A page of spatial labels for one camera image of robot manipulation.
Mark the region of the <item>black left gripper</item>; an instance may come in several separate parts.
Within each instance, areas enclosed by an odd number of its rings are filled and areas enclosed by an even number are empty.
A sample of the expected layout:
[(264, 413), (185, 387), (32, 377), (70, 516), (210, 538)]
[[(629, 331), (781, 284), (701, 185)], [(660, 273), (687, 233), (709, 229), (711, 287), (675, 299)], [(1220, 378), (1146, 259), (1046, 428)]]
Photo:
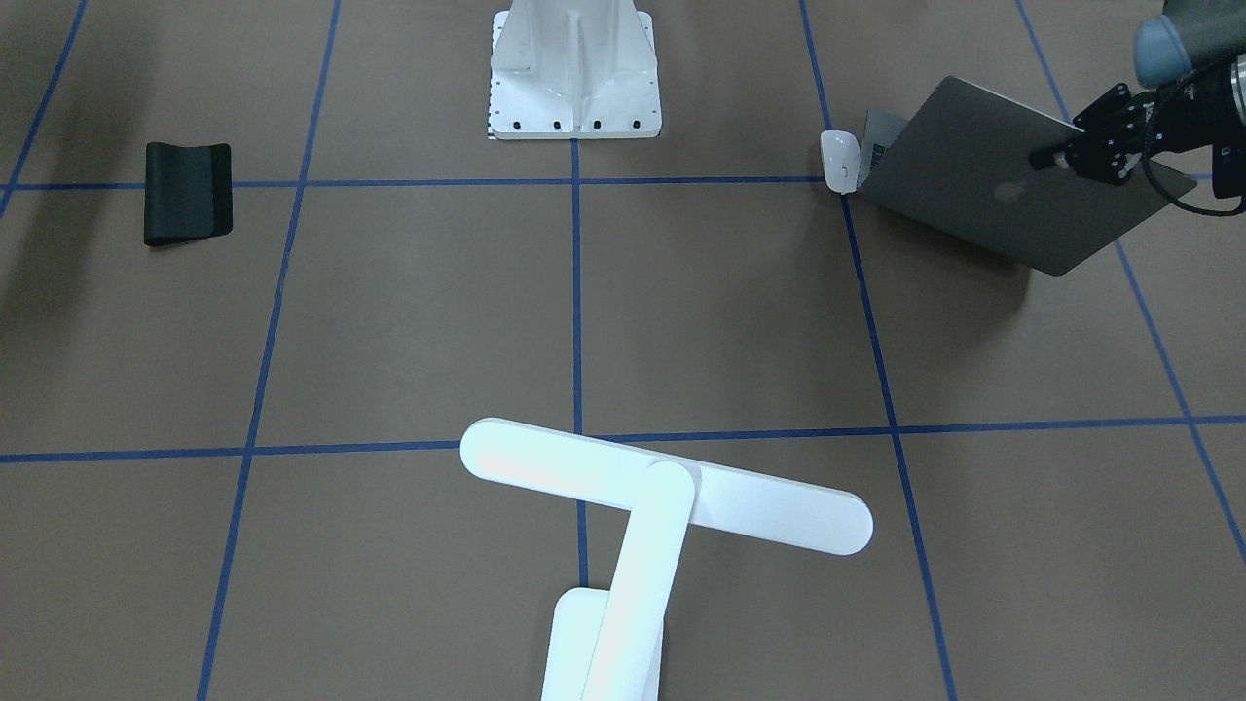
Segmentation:
[(1082, 129), (1065, 144), (1037, 148), (1029, 154), (1032, 171), (1070, 169), (1077, 176), (1105, 186), (1125, 186), (1135, 171), (1158, 186), (1153, 156), (1161, 144), (1158, 125), (1160, 92), (1133, 93), (1116, 83), (1082, 110), (1073, 121)]

